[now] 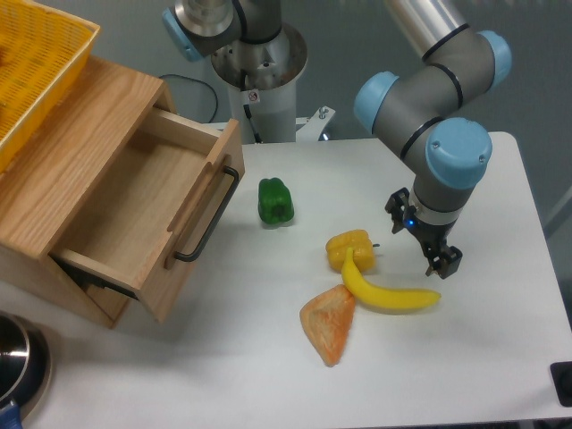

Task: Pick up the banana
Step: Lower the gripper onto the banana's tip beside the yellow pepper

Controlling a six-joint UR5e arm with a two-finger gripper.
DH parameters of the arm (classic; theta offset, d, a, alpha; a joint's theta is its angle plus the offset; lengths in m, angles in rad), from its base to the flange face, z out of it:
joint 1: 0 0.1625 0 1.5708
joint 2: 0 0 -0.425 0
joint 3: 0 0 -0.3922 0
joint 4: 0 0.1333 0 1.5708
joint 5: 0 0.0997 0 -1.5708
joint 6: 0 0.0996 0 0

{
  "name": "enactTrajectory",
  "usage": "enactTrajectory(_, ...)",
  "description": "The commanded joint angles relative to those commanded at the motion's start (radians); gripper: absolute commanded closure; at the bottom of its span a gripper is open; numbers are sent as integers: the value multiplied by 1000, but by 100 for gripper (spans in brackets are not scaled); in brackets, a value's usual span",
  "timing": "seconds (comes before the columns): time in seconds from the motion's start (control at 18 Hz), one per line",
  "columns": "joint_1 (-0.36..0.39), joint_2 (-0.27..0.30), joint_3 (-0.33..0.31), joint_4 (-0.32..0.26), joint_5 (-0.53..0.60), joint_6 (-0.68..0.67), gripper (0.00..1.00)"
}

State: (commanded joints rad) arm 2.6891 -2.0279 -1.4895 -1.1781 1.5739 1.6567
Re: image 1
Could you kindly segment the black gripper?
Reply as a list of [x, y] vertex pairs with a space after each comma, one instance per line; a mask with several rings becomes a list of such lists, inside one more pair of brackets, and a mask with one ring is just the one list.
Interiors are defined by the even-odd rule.
[[392, 234], [405, 227], [420, 243], [428, 262], [426, 276], [437, 274], [446, 279], [458, 270], [462, 252], [447, 244], [450, 230], [457, 221], [457, 211], [433, 210], [422, 203], [413, 190], [401, 188], [389, 196], [385, 212], [391, 217]]

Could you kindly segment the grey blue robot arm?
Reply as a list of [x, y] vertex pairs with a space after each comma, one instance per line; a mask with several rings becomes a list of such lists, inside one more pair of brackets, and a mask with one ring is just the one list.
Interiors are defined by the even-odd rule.
[[[448, 235], [492, 155], [492, 140], [458, 110], [502, 82], [504, 38], [476, 32], [449, 1], [390, 1], [387, 8], [423, 61], [407, 79], [384, 71], [358, 91], [354, 114], [415, 175], [386, 204], [394, 231], [419, 242], [429, 273], [454, 274], [462, 254]], [[296, 82], [307, 65], [301, 35], [277, 1], [177, 1], [162, 16], [190, 62], [209, 59], [229, 90], [247, 143], [295, 139]]]

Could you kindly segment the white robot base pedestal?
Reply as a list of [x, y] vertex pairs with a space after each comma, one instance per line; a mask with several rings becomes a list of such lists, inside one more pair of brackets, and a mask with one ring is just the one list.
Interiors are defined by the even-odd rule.
[[244, 144], [295, 140], [297, 80], [307, 65], [307, 44], [295, 28], [283, 23], [264, 44], [234, 41], [211, 55], [211, 63]]

